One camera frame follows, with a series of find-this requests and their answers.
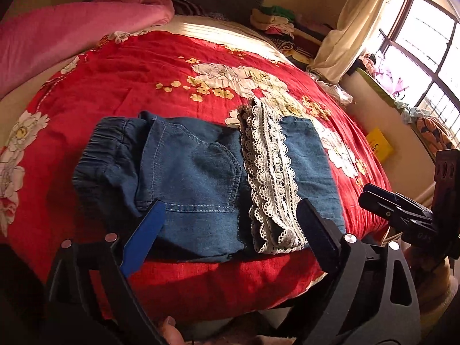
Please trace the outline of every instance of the lace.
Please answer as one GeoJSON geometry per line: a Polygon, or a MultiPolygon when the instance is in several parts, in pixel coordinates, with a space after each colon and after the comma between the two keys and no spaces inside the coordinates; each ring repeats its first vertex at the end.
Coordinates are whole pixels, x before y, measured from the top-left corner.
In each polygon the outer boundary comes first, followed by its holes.
{"type": "Polygon", "coordinates": [[[251,186],[249,211],[257,253],[301,250],[307,243],[296,217],[297,184],[286,155],[281,116],[258,98],[238,110],[244,167],[251,186]]]}

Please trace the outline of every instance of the metal screw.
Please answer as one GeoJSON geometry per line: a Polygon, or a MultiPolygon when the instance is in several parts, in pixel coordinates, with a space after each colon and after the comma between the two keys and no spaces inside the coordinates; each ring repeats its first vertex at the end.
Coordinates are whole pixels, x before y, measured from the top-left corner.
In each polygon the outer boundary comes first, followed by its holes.
{"type": "Polygon", "coordinates": [[[114,233],[110,233],[110,234],[107,234],[105,235],[105,241],[107,242],[114,242],[116,239],[118,238],[118,235],[117,234],[114,234],[114,233]]]}
{"type": "Polygon", "coordinates": [[[354,244],[356,241],[357,241],[357,238],[355,235],[352,235],[352,234],[346,234],[344,236],[344,239],[346,242],[348,242],[349,244],[354,244]]]}
{"type": "Polygon", "coordinates": [[[63,249],[70,248],[71,245],[72,245],[72,240],[69,240],[69,239],[65,239],[63,242],[61,242],[61,248],[63,249]]]}
{"type": "Polygon", "coordinates": [[[393,250],[398,250],[399,249],[399,244],[396,241],[390,241],[388,243],[388,246],[393,250]]]}

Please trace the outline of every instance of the denim pants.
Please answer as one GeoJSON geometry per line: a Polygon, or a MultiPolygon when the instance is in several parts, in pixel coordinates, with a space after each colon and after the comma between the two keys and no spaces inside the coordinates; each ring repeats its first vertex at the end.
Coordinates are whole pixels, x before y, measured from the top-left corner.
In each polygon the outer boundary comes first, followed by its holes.
{"type": "MultiPolygon", "coordinates": [[[[298,195],[344,231],[337,187],[320,138],[309,120],[280,122],[298,195]]],[[[118,232],[153,199],[166,220],[150,258],[224,262],[256,258],[251,192],[240,132],[194,118],[109,117],[96,126],[73,177],[87,216],[118,232]]]]}

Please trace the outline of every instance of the pink blanket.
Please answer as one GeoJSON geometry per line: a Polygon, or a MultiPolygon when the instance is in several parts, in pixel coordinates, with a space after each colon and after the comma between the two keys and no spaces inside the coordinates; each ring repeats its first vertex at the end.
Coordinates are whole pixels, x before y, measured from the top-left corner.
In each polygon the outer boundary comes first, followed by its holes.
{"type": "Polygon", "coordinates": [[[1,23],[0,100],[104,35],[166,24],[173,16],[171,0],[98,0],[48,6],[1,23]]]}

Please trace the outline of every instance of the white curtain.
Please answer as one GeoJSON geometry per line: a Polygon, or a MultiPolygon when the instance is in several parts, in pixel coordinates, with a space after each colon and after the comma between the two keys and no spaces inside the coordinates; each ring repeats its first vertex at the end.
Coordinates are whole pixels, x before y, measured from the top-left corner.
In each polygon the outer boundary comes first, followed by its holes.
{"type": "Polygon", "coordinates": [[[337,30],[324,39],[311,70],[336,84],[361,52],[376,27],[386,0],[347,0],[340,12],[337,30]]]}

